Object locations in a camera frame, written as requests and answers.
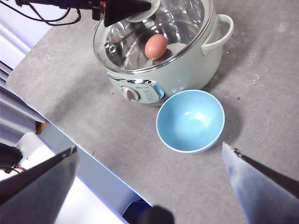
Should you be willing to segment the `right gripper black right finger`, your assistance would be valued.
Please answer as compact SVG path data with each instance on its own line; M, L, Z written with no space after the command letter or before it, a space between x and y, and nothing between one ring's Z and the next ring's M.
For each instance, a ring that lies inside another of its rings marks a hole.
M297 224L299 182L222 144L231 186L250 224Z

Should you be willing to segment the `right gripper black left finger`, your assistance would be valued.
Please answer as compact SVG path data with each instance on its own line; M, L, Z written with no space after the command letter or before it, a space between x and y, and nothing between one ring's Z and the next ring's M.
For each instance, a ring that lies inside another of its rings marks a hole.
M53 224L73 185L77 148L9 177L0 183L2 224Z

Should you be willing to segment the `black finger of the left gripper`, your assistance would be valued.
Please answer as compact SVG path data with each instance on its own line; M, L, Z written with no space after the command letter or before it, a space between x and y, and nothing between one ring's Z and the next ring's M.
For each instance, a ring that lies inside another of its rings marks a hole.
M104 26L109 27L135 14L150 10L151 3L145 0L107 0Z

